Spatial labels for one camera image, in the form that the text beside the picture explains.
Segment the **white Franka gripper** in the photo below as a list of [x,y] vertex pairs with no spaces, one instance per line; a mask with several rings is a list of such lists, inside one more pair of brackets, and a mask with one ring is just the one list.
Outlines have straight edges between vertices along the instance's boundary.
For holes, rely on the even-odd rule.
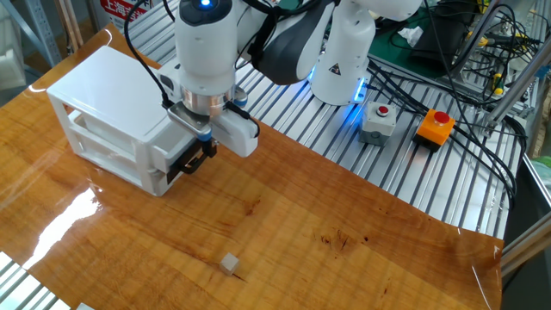
[[258,127],[241,109],[246,94],[235,85],[216,95],[201,95],[185,88],[179,81],[180,67],[163,67],[158,79],[173,104],[167,108],[171,121],[202,142],[202,152],[213,158],[217,142],[242,158],[251,155],[258,144]]

